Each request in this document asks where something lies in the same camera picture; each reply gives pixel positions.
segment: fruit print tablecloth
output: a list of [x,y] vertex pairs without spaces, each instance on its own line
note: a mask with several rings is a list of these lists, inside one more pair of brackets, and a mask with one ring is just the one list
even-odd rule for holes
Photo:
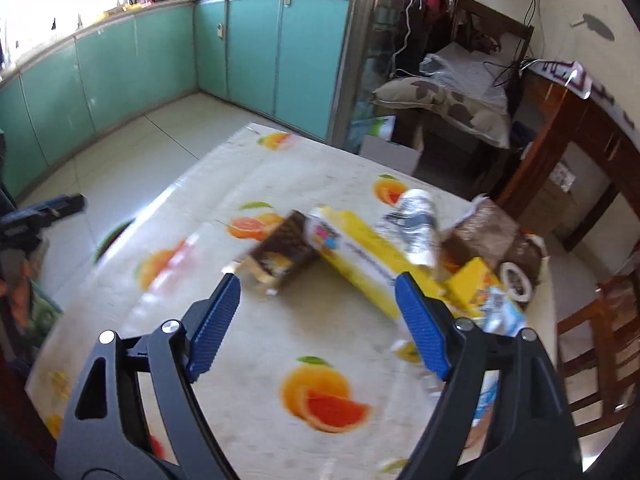
[[[181,317],[291,209],[326,204],[374,224],[409,187],[433,193],[443,227],[468,210],[465,200],[369,160],[247,125],[110,247],[40,353],[28,384],[37,410],[59,431],[100,332],[124,338]],[[550,288],[538,289],[550,303]],[[210,372],[194,385],[240,478],[394,478],[436,402],[424,369],[390,350],[397,337],[394,323],[321,260],[276,297],[244,288]],[[148,376],[141,389],[156,454],[174,460]]]

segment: wooden table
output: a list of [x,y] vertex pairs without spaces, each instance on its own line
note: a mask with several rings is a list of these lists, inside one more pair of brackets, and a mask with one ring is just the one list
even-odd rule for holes
[[[542,126],[497,203],[512,217],[519,218],[560,161],[569,142],[575,142],[604,171],[612,185],[568,238],[565,246],[570,250],[595,225],[618,192],[640,217],[637,144],[640,134],[602,85],[574,69],[579,65],[540,65],[539,73],[526,71],[524,102],[532,105],[542,117]],[[573,70],[577,75],[571,77]]]
[[[351,153],[257,124],[238,131],[149,205],[80,288],[41,350],[28,384],[40,415],[45,420],[64,415],[69,390],[103,330],[116,330],[121,337],[147,333],[208,297],[223,267],[255,244],[240,230],[252,224],[246,218],[267,223],[290,209],[308,212],[324,203],[351,209],[373,224],[390,208],[376,193],[380,179],[389,178],[431,192],[443,228],[468,211],[461,198]],[[147,286],[154,258],[185,239],[190,248],[184,260],[164,280]],[[553,357],[556,318],[546,266],[541,278],[530,324]],[[408,457],[436,400],[424,387],[425,369],[390,350],[397,338],[395,323],[322,260],[278,296],[245,286],[210,372],[194,384],[240,478],[370,480],[381,474],[381,462]],[[353,399],[372,406],[368,422],[349,433],[330,434],[292,416],[281,403],[280,389],[301,365],[300,356],[333,365],[350,382]],[[150,432],[170,460],[146,374],[141,390]]]

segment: blue rubber grip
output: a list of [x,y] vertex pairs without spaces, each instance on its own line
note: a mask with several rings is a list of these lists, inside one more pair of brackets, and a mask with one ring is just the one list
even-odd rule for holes
[[187,378],[191,383],[208,372],[240,304],[240,280],[231,276],[226,285],[211,298],[211,306],[191,341]]
[[420,353],[424,365],[441,380],[449,374],[444,337],[433,321],[423,295],[402,274],[396,279],[396,303]]

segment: teal cabinet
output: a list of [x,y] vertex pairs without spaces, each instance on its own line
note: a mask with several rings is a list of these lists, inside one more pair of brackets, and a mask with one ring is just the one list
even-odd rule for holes
[[142,112],[196,89],[193,7],[141,12],[135,20],[139,63],[132,77],[139,78],[145,88]]
[[280,0],[229,0],[228,98],[273,115]]
[[326,139],[348,0],[289,0],[282,9],[275,117]]
[[4,184],[15,197],[47,169],[24,105],[18,77],[0,89],[0,130],[4,131]]
[[197,5],[193,19],[198,88],[226,99],[224,0]]
[[104,132],[146,107],[146,82],[137,76],[133,17],[78,38],[78,61],[95,129]]
[[49,164],[95,133],[84,100],[75,44],[29,68],[22,74],[22,85],[33,129]]

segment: silver foil wrapper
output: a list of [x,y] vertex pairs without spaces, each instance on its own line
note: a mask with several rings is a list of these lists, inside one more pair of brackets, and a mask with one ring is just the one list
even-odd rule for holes
[[438,262],[438,223],[431,194],[410,189],[374,227],[414,265],[434,269]]

